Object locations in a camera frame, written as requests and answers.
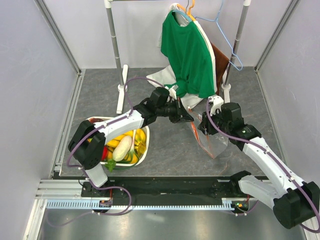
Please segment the clear zip top bag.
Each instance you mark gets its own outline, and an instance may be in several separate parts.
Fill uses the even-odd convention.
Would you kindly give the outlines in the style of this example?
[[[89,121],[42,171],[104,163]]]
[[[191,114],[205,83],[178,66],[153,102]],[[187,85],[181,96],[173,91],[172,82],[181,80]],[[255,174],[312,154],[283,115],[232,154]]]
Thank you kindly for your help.
[[[192,111],[187,107],[188,113],[193,117],[194,121],[189,122],[188,126],[192,131],[195,140],[198,145],[212,158],[217,158],[222,152],[224,152],[228,146],[228,139],[220,133],[215,135],[204,135],[198,126],[202,121],[202,115]]]

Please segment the orange hanger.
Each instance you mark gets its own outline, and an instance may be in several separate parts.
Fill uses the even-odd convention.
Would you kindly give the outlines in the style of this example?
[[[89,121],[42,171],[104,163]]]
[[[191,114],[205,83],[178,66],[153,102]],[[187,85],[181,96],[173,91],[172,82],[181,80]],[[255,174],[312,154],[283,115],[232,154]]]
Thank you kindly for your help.
[[[196,19],[191,14],[191,10],[194,8],[196,1],[195,0],[187,0],[187,5],[185,7],[185,13],[187,16],[192,20],[195,21]]]

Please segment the clothes rack left pole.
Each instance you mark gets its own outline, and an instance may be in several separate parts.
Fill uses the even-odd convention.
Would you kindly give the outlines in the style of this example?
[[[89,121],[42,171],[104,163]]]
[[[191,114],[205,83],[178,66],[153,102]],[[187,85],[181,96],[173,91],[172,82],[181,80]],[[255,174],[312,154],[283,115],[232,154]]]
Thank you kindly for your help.
[[[115,30],[115,25],[114,25],[113,12],[112,12],[112,2],[113,2],[113,0],[104,0],[104,6],[106,9],[106,14],[107,14],[107,20],[108,20],[108,25],[109,25],[109,31],[110,31],[111,41],[112,41],[113,52],[114,52],[116,70],[117,70],[117,74],[119,77],[119,84],[117,87],[118,100],[117,100],[116,113],[118,115],[120,115],[123,113],[123,109],[124,109],[125,93],[127,92],[127,87],[125,86],[125,83],[127,81],[129,66],[127,64],[124,64],[124,65],[121,64],[117,36],[116,36],[116,30]]]

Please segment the clothes rack pole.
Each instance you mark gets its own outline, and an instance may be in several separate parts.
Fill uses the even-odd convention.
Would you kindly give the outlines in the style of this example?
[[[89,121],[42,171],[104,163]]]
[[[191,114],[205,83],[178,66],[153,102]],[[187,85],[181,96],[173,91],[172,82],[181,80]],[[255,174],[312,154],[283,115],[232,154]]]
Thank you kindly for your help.
[[[127,92],[127,87],[125,86],[125,83],[127,81],[129,66],[127,64],[124,64],[124,65],[121,64],[117,36],[116,36],[116,30],[115,30],[115,25],[114,25],[113,12],[112,12],[112,2],[113,2],[113,0],[104,0],[104,6],[106,9],[106,14],[107,14],[107,20],[108,20],[108,25],[109,25],[109,31],[110,31],[111,41],[112,41],[113,52],[114,52],[116,70],[117,70],[117,74],[119,77],[119,84],[117,87],[118,100],[117,100],[116,113],[118,115],[120,115],[123,113],[123,109],[124,109],[125,93]]]
[[[240,19],[239,19],[237,32],[235,35],[233,46],[231,47],[232,52],[231,52],[231,57],[229,60],[229,65],[228,65],[227,70],[225,72],[224,78],[222,79],[221,90],[222,90],[222,96],[223,96],[225,103],[230,102],[230,90],[231,90],[230,71],[231,71],[231,68],[234,67],[238,71],[241,71],[243,69],[243,64],[242,64],[240,58],[238,57],[237,53],[238,53],[238,48],[240,45],[240,40],[241,40],[242,32],[244,29],[244,25],[245,25],[245,21],[246,21],[246,17],[247,17],[250,5],[251,5],[251,0],[244,0],[243,1],[243,7],[242,7]]]

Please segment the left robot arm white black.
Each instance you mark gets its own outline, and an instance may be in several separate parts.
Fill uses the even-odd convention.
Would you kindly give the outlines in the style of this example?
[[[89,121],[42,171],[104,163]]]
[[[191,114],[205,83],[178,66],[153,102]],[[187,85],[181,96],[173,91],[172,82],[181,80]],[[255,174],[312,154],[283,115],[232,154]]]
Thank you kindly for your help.
[[[100,164],[106,143],[129,130],[144,128],[158,117],[168,117],[174,124],[194,121],[179,97],[172,98],[168,89],[157,87],[150,97],[120,116],[101,122],[84,120],[80,123],[68,150],[91,181],[95,194],[104,197],[110,191],[108,177]]]

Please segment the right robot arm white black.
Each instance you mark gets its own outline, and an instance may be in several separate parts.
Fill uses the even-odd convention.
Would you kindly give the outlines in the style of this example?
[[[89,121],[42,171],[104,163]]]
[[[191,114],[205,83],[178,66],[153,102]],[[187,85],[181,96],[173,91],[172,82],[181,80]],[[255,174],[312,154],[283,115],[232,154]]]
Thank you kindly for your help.
[[[272,209],[280,224],[291,229],[320,218],[320,188],[306,182],[271,150],[261,133],[242,117],[238,103],[209,97],[202,121],[198,126],[205,135],[222,134],[250,157],[267,176],[264,183],[252,174],[241,171],[233,175],[229,191],[235,197],[248,194]]]

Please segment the yellow toy banana bunch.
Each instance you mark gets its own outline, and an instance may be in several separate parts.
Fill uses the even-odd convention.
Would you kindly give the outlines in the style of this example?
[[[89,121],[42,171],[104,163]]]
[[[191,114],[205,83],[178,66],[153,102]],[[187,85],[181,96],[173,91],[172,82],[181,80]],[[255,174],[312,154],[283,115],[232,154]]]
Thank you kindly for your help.
[[[137,164],[147,149],[147,135],[142,128],[130,130],[110,140],[105,146],[107,156],[103,161]]]

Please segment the brown toy food piece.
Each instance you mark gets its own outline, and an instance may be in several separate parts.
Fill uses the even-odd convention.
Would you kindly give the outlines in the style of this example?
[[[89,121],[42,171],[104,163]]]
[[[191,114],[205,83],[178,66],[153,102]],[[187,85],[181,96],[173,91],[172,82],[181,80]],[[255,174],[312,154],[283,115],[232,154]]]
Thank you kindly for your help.
[[[97,122],[103,122],[104,120],[101,119],[101,118],[94,118],[94,117],[92,117],[92,118],[89,119],[89,121],[90,121],[91,123],[97,123]]]

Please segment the green T-shirt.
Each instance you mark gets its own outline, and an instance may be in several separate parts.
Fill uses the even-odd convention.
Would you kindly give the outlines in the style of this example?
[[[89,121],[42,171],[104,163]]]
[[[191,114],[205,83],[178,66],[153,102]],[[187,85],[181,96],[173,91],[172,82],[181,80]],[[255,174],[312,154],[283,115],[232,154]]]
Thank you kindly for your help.
[[[208,98],[216,93],[213,62],[205,39],[195,22],[177,22],[179,14],[170,11],[163,24],[160,50],[168,58],[176,79],[176,94]]]

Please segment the red toy apple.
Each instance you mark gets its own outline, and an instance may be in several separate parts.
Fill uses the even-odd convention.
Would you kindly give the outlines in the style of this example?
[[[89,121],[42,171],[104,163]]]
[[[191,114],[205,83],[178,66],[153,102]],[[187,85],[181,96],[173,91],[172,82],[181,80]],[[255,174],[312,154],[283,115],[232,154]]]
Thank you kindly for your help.
[[[103,147],[101,161],[105,161],[108,158],[108,148],[106,146]]]

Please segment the clothes rack right pole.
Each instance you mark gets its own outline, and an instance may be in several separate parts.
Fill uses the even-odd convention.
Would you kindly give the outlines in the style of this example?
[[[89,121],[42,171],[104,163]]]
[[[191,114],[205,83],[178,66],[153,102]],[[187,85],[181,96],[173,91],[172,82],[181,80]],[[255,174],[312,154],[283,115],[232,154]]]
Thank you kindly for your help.
[[[222,96],[223,96],[225,103],[230,102],[230,90],[231,90],[230,71],[231,71],[231,68],[234,67],[238,71],[241,71],[243,69],[243,64],[242,64],[240,58],[238,57],[237,53],[238,53],[238,48],[240,45],[240,40],[241,40],[242,32],[244,29],[244,25],[245,25],[245,21],[246,21],[246,17],[247,17],[250,5],[251,5],[251,0],[244,0],[243,1],[243,7],[242,7],[240,19],[239,19],[237,32],[235,35],[233,46],[231,47],[232,52],[231,52],[231,57],[229,60],[229,65],[228,65],[227,70],[225,72],[224,78],[222,79],[221,90],[222,90]]]

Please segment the white toy radish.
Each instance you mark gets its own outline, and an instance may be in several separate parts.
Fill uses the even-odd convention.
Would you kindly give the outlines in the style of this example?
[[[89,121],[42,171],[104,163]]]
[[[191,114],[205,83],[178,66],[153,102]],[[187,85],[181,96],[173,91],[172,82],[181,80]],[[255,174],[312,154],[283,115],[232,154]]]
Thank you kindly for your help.
[[[124,159],[126,154],[129,152],[132,145],[132,137],[126,135],[114,149],[112,153],[112,159],[116,162],[120,162]]]

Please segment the brown cloth garment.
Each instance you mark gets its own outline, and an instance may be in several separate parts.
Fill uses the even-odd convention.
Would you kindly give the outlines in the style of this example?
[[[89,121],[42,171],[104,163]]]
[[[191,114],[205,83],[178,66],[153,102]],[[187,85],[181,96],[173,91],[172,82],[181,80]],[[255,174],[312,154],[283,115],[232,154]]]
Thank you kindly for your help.
[[[223,75],[229,65],[229,58],[225,56],[212,42],[211,46],[215,56],[215,75],[216,75],[216,94],[219,95],[220,87],[223,81]]]

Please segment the green toy scallion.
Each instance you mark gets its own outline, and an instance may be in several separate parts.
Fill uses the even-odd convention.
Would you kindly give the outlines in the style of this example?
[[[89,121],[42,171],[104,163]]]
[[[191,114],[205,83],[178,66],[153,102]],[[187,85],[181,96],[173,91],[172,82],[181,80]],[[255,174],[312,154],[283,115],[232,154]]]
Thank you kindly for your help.
[[[138,161],[140,160],[138,154],[136,153],[136,151],[134,149],[130,149],[126,155],[124,156],[124,158],[120,161],[115,161],[113,159],[113,152],[115,150],[115,148],[113,147],[110,147],[110,146],[107,146],[107,150],[108,150],[108,153],[107,153],[107,157],[105,159],[105,165],[104,167],[106,169],[108,169],[110,172],[112,172],[115,167],[116,167],[116,164],[133,164],[133,165],[137,165],[138,164]]]

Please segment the white plastic food basket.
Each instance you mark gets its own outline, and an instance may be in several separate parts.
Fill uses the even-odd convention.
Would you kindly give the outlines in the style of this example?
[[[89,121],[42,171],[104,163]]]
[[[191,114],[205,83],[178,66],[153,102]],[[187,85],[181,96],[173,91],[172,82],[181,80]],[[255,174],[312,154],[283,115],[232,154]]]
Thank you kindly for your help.
[[[112,147],[116,148],[122,138],[124,136],[131,136],[133,139],[133,132],[134,130],[131,129],[130,131],[127,131],[126,133],[123,133],[122,135],[116,136],[115,138],[111,139],[105,146],[106,147]],[[114,170],[122,170],[122,169],[129,169],[132,166],[139,165],[145,158],[148,152],[150,142],[150,129],[148,126],[139,128],[135,132],[135,139],[134,139],[134,147],[133,149],[136,151],[136,153],[139,156],[139,161],[136,165],[133,164],[123,164],[123,163],[117,163]],[[106,164],[105,161],[100,162],[103,166]]]

